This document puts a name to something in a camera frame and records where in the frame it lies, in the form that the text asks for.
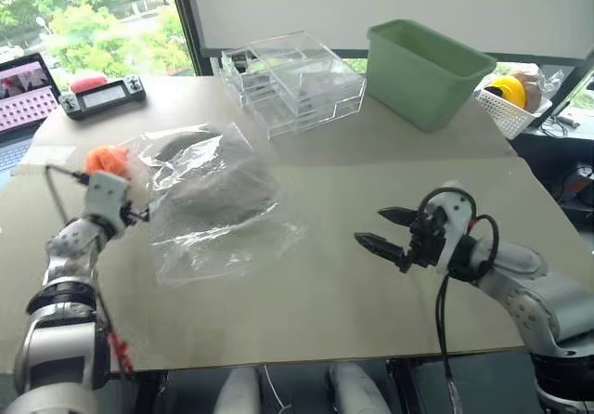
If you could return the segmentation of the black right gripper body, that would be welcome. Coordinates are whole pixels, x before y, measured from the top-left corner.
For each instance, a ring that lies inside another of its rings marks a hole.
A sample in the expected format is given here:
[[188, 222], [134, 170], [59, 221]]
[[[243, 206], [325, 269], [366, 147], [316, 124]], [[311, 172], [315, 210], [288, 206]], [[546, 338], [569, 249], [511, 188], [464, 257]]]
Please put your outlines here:
[[419, 213], [409, 226], [411, 239], [407, 259], [412, 265], [437, 266], [446, 244], [446, 222], [448, 218], [442, 209], [431, 214]]

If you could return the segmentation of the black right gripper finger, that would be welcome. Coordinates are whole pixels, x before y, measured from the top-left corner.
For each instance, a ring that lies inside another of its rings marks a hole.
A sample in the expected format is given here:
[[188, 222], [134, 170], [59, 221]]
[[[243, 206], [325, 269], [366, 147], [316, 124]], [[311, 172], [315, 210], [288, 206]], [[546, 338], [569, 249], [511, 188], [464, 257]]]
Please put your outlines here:
[[369, 232], [356, 232], [355, 240], [373, 255], [394, 264], [401, 273], [412, 266], [404, 249], [387, 239]]
[[417, 210], [398, 206], [379, 209], [378, 214], [399, 226], [411, 226], [418, 218]]

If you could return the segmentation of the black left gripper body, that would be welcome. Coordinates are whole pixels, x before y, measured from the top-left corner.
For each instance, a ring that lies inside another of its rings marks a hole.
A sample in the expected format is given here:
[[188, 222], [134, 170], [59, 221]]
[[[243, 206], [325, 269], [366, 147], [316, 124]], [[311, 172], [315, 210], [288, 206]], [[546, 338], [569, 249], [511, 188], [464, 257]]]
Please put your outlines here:
[[120, 217], [125, 225], [135, 225], [138, 222], [148, 222], [150, 219], [149, 207], [135, 207], [131, 201], [125, 203], [120, 210]]

